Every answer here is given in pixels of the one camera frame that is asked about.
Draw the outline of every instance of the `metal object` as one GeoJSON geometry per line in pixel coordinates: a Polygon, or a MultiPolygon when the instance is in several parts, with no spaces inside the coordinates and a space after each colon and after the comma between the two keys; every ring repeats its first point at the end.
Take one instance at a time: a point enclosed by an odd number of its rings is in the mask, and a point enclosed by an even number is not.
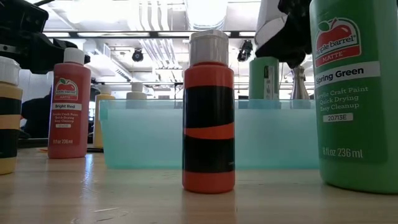
{"type": "Polygon", "coordinates": [[[293,91],[290,96],[291,100],[309,100],[307,89],[305,89],[304,67],[299,65],[292,69],[293,74],[293,91]]]}

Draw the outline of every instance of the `wooden table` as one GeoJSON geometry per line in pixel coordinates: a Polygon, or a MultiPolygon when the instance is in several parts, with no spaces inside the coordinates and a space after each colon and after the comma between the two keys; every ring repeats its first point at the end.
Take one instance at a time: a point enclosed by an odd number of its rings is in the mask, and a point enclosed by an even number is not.
{"type": "Polygon", "coordinates": [[[179,170],[108,170],[102,154],[48,160],[24,149],[0,176],[0,223],[398,223],[398,197],[323,185],[317,170],[241,171],[234,192],[199,195],[179,170]]]}

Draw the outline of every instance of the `teal plastic bin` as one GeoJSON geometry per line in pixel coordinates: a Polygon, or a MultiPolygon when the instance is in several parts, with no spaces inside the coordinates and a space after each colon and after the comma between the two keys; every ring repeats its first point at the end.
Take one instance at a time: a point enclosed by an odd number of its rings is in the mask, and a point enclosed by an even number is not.
{"type": "MultiPolygon", "coordinates": [[[[182,101],[101,100],[99,105],[109,168],[181,169],[182,101]]],[[[236,101],[236,168],[318,168],[315,118],[313,101],[236,101]]]]}

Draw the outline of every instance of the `bottle cap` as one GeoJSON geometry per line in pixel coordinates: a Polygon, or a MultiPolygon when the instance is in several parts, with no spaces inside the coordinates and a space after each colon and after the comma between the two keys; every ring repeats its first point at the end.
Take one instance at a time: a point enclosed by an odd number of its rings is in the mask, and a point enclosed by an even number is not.
{"type": "Polygon", "coordinates": [[[138,91],[138,92],[142,92],[143,89],[143,85],[140,82],[132,82],[131,83],[131,91],[138,91]]]}
{"type": "Polygon", "coordinates": [[[108,94],[110,95],[112,93],[111,87],[107,85],[100,85],[98,86],[99,90],[101,91],[101,94],[108,94]]]}
{"type": "Polygon", "coordinates": [[[73,62],[78,63],[80,65],[85,64],[85,53],[82,50],[68,47],[65,49],[63,53],[63,62],[73,62]]]}
{"type": "Polygon", "coordinates": [[[0,82],[18,85],[20,69],[15,60],[0,56],[0,82]]]}
{"type": "Polygon", "coordinates": [[[228,64],[228,36],[220,30],[206,30],[191,35],[190,67],[200,62],[228,64]]]}

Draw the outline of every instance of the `tan bottle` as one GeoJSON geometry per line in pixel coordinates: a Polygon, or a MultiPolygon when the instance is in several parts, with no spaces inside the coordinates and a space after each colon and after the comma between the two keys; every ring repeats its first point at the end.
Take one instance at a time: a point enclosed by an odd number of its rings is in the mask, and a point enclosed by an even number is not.
{"type": "Polygon", "coordinates": [[[100,100],[114,100],[115,97],[111,95],[111,89],[109,86],[102,85],[99,86],[99,90],[101,90],[101,94],[95,96],[95,122],[94,122],[94,147],[103,148],[103,140],[102,140],[102,130],[100,123],[100,100]]]}
{"type": "Polygon", "coordinates": [[[14,172],[21,120],[20,66],[0,56],[0,175],[14,172]]]}

